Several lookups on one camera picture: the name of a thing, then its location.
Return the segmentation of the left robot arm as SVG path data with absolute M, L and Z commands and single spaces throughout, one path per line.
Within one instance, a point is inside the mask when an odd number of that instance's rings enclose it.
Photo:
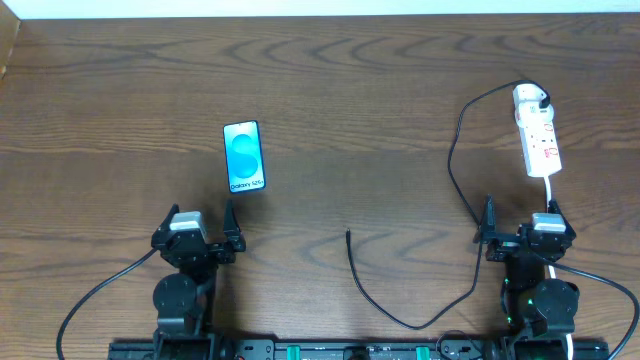
M 153 335 L 154 359 L 233 359 L 234 342 L 209 333 L 217 270 L 232 264 L 246 250 L 231 200 L 226 202 L 223 233 L 226 240 L 209 243 L 202 215 L 182 212 L 173 205 L 155 230 L 151 247 L 177 272 L 161 279 L 153 292 L 158 312 Z

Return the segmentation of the blue screen smartphone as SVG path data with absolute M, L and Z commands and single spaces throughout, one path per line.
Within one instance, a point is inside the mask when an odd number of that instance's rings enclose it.
M 223 127 L 229 190 L 232 194 L 266 187 L 259 125 L 256 120 Z

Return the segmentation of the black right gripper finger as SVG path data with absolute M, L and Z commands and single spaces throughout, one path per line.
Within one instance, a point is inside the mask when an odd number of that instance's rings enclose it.
M 566 217 L 562 213 L 557 201 L 555 199 L 550 199 L 547 203 L 547 212 L 549 214 L 553 214 L 556 218 L 560 218 L 565 225 L 568 224 Z
M 486 196 L 479 230 L 483 235 L 492 234 L 496 231 L 495 206 L 492 195 Z

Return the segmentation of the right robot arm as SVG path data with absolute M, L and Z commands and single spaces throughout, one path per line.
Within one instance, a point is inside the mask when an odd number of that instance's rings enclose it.
M 515 233 L 501 233 L 493 197 L 486 197 L 474 241 L 487 247 L 488 261 L 501 262 L 506 270 L 500 300 L 509 333 L 496 341 L 495 359 L 569 357 L 567 337 L 575 331 L 579 289 L 548 276 L 546 268 L 565 255 L 575 238 L 555 200 Z

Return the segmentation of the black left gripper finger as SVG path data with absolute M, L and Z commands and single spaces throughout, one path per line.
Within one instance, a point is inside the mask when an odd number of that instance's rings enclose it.
M 232 245 L 243 244 L 243 234 L 237 222 L 233 201 L 228 199 L 225 205 L 223 233 Z
M 166 215 L 166 217 L 164 218 L 164 220 L 162 221 L 162 223 L 158 227 L 158 233 L 160 235 L 167 235 L 167 234 L 171 234 L 173 232 L 173 230 L 171 229 L 171 224 L 172 224 L 174 216 L 176 214 L 178 214 L 179 212 L 180 212 L 179 205 L 178 204 L 173 204 L 171 209 L 169 210 L 168 214 Z

